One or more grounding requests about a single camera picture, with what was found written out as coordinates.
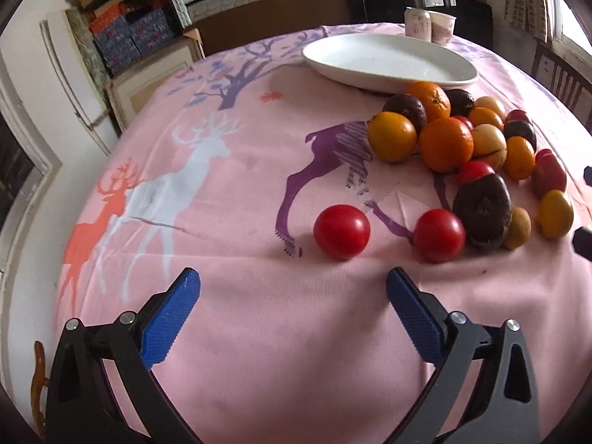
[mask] deer print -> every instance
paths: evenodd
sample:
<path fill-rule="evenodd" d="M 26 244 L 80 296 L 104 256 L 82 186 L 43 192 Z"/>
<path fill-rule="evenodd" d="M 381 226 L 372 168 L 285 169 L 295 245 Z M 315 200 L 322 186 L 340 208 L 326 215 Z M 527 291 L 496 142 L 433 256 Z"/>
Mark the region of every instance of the deer print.
<path fill-rule="evenodd" d="M 121 299 L 124 302 L 129 300 L 128 285 L 131 272 L 138 259 L 146 252 L 150 241 L 157 234 L 160 236 L 164 248 L 162 256 L 164 274 L 167 279 L 170 279 L 169 267 L 171 258 L 175 254 L 173 245 L 175 219 L 180 212 L 190 206 L 199 192 L 199 188 L 208 175 L 210 159 L 230 156 L 230 150 L 222 137 L 241 129 L 238 121 L 229 121 L 226 115 L 223 115 L 221 123 L 218 124 L 215 123 L 214 115 L 211 115 L 192 129 L 193 137 L 191 138 L 183 138 L 179 132 L 180 127 L 173 130 L 171 136 L 174 141 L 180 145 L 189 146 L 193 152 L 185 167 L 178 172 L 167 173 L 152 181 L 144 181 L 129 192 L 125 213 L 116 220 L 110 229 L 98 256 L 99 281 L 103 291 L 106 291 L 102 272 L 105 249 L 117 230 L 131 219 L 141 220 L 149 225 L 121 285 Z"/>
<path fill-rule="evenodd" d="M 411 237 L 408 229 L 393 221 L 376 202 L 366 197 L 369 192 L 366 185 L 366 162 L 372 161 L 372 153 L 364 122 L 348 122 L 325 128 L 307 135 L 304 142 L 311 140 L 313 161 L 300 172 L 288 177 L 283 202 L 277 211 L 275 234 L 283 241 L 286 254 L 292 257 L 302 256 L 302 249 L 297 247 L 294 237 L 288 231 L 288 214 L 294 199 L 308 182 L 329 174 L 341 165 L 349 167 L 346 187 L 353 190 L 393 234 L 408 239 Z"/>
<path fill-rule="evenodd" d="M 72 287 L 72 312 L 76 304 L 76 291 L 78 277 L 82 266 L 90 259 L 91 253 L 107 230 L 112 216 L 122 216 L 125 210 L 125 192 L 140 185 L 140 174 L 135 166 L 130 172 L 131 162 L 128 160 L 121 165 L 112 175 L 111 184 L 107 190 L 103 190 L 101 182 L 97 182 L 97 192 L 103 195 L 105 205 L 97 220 L 91 223 L 79 223 L 74 226 L 66 252 L 64 253 L 64 265 L 69 265 L 66 276 L 61 285 L 60 301 L 66 293 L 66 289 Z"/>

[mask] blue gripper pad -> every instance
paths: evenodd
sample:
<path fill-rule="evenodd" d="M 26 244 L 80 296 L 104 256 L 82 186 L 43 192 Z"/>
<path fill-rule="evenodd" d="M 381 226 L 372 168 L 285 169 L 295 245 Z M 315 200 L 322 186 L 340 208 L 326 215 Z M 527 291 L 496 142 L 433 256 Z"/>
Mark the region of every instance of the blue gripper pad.
<path fill-rule="evenodd" d="M 149 370 L 154 364 L 165 360 L 199 298 L 199 274 L 187 269 L 179 277 L 181 280 L 168 292 L 165 302 L 142 333 L 140 355 Z"/>
<path fill-rule="evenodd" d="M 388 273 L 387 297 L 391 305 L 405 326 L 421 360 L 438 365 L 445 356 L 445 336 L 442 326 L 421 299 L 421 294 L 401 269 L 396 268 Z"/>

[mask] patterned curtain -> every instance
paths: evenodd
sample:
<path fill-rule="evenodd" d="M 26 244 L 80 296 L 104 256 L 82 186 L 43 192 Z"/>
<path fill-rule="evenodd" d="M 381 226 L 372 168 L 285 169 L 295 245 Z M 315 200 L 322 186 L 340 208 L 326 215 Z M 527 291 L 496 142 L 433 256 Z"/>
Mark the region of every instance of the patterned curtain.
<path fill-rule="evenodd" d="M 547 43 L 552 36 L 549 0 L 505 0 L 505 20 Z"/>

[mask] white deer print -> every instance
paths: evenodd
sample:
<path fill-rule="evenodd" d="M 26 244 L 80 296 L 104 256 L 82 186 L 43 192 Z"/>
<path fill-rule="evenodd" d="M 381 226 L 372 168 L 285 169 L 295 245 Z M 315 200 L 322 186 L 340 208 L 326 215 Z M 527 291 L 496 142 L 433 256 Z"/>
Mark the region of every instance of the white deer print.
<path fill-rule="evenodd" d="M 129 265 L 127 274 L 121 286 L 121 299 L 129 300 L 129 278 L 136 262 L 140 259 L 146 247 L 156 234 L 160 234 L 164 248 L 162 265 L 167 281 L 170 280 L 169 267 L 171 258 L 175 254 L 173 245 L 173 231 L 177 214 L 188 208 L 201 187 L 209 169 L 209 159 L 212 157 L 229 157 L 230 150 L 226 146 L 223 135 L 232 134 L 242 129 L 238 120 L 230 121 L 223 115 L 221 123 L 216 124 L 214 114 L 201 121 L 199 126 L 192 129 L 192 138 L 183 139 L 176 127 L 171 136 L 181 145 L 193 148 L 191 157 L 178 172 L 167 173 L 153 181 L 145 181 L 136 188 L 128 191 L 125 213 L 119 217 L 106 235 L 101 246 L 97 267 L 99 282 L 103 292 L 107 290 L 102 272 L 102 259 L 111 237 L 124 223 L 131 219 L 148 223 L 148 231 L 138 246 L 137 252 Z"/>

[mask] deer antlers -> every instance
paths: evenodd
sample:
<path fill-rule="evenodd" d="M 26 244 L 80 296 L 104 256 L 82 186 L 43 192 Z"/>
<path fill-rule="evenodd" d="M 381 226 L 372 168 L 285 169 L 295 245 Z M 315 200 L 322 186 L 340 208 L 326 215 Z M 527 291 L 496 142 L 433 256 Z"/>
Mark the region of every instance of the deer antlers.
<path fill-rule="evenodd" d="M 107 190 L 103 190 L 103 188 L 101 187 L 101 181 L 99 180 L 97 182 L 97 191 L 99 192 L 99 194 L 113 195 L 121 191 L 133 189 L 140 185 L 140 172 L 137 164 L 134 166 L 134 169 L 131 170 L 131 173 L 128 175 L 130 167 L 131 158 L 128 158 L 124 164 L 117 167 L 117 170 L 111 174 L 111 183 Z"/>
<path fill-rule="evenodd" d="M 179 130 L 181 129 L 182 125 L 178 126 L 176 129 L 173 130 L 171 136 L 173 140 L 179 144 L 184 145 L 192 145 L 196 144 L 200 140 L 203 140 L 203 132 L 209 129 L 209 134 L 212 137 L 220 137 L 222 135 L 233 134 L 238 132 L 242 129 L 242 126 L 239 125 L 238 120 L 228 120 L 226 115 L 222 116 L 222 121 L 219 124 L 214 123 L 215 118 L 214 114 L 210 115 L 208 118 L 202 120 L 199 123 L 199 126 L 192 128 L 192 132 L 194 133 L 193 137 L 186 139 L 182 138 L 179 134 Z"/>

